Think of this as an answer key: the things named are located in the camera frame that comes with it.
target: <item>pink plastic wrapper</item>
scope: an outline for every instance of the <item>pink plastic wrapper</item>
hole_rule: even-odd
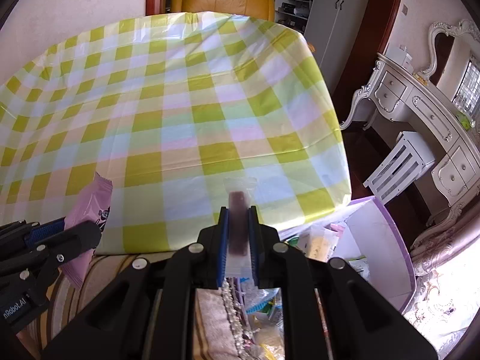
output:
[[[93,181],[80,191],[73,209],[65,217],[64,230],[85,221],[93,221],[104,230],[110,213],[112,189],[112,182],[95,172]],[[61,266],[65,276],[78,289],[83,285],[94,251],[90,249]]]

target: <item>yellow-green checkered pattern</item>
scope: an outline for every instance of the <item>yellow-green checkered pattern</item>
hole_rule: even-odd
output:
[[[113,181],[100,252],[180,248],[254,177],[279,230],[350,201],[327,88],[281,25],[203,12],[129,19],[50,47],[0,87],[0,218],[65,215]]]

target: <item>ornate mirror frame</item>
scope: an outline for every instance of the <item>ornate mirror frame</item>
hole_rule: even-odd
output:
[[[435,21],[428,31],[428,48],[430,51],[430,66],[422,69],[417,74],[426,81],[430,81],[430,76],[435,73],[437,69],[437,54],[435,52],[435,37],[438,33],[443,32],[447,36],[462,36],[470,34],[473,39],[480,43],[480,31],[477,25],[468,19],[460,21],[458,26],[453,26],[447,23]]]

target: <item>dressing table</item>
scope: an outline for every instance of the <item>dressing table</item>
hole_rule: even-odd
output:
[[[414,247],[431,235],[450,228],[465,205],[480,193],[480,117],[475,120],[476,115],[469,115],[471,128],[466,131],[455,117],[458,109],[453,103],[464,78],[468,60],[463,66],[457,67],[458,71],[455,73],[451,67],[455,65],[453,60],[456,56],[450,55],[438,86],[435,86],[430,78],[438,64],[435,38],[439,33],[453,36],[454,42],[465,43],[466,45],[458,46],[470,47],[470,54],[480,57],[480,32],[474,22],[463,20],[458,26],[435,22],[430,26],[428,37],[430,66],[412,75],[383,54],[378,54],[368,83],[355,91],[350,114],[345,122],[340,124],[342,130],[347,128],[360,101],[369,99],[375,104],[376,110],[364,128],[370,127],[373,118],[378,114],[390,121],[406,122],[411,113],[414,113],[445,150],[445,156],[431,170],[431,177],[436,188],[446,197],[449,212],[440,223],[424,231],[415,241]],[[450,88],[446,87],[447,82],[450,82]],[[447,97],[439,87],[450,95]]]

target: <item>white wardrobe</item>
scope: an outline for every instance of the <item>white wardrobe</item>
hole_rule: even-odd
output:
[[[368,0],[313,0],[305,39],[314,45],[315,57],[330,93],[349,58]]]

